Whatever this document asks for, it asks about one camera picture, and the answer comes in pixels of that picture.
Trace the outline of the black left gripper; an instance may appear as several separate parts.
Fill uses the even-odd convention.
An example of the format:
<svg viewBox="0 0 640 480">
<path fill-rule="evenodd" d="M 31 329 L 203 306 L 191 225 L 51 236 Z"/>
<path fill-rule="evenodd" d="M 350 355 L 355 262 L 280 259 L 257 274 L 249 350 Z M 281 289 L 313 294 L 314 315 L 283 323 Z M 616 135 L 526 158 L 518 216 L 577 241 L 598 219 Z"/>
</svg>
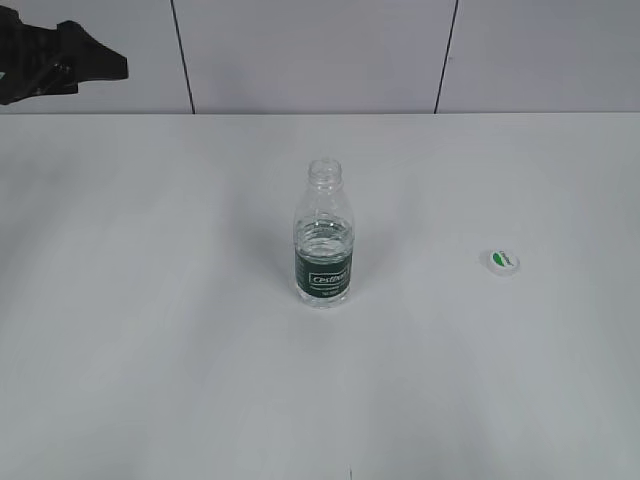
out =
<svg viewBox="0 0 640 480">
<path fill-rule="evenodd" d="M 101 44 L 77 22 L 55 30 L 27 25 L 1 8 L 1 104 L 76 94 L 78 83 L 128 78 L 127 58 Z"/>
</svg>

